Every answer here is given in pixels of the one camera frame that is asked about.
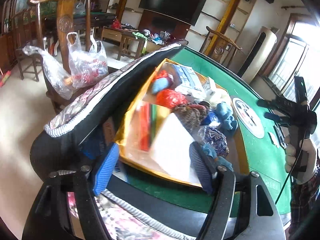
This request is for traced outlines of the white gloved right hand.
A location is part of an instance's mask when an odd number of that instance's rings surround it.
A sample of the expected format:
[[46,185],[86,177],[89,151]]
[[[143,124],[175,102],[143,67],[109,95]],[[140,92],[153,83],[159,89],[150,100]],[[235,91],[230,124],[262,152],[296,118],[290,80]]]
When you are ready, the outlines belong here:
[[298,185],[308,182],[316,173],[317,163],[317,150],[311,139],[305,139],[299,142],[298,148],[292,145],[293,140],[290,135],[285,137],[285,144],[287,144],[285,150],[285,171],[289,173],[298,156],[303,156],[306,153],[308,161],[306,163],[306,171],[300,172],[296,182]]

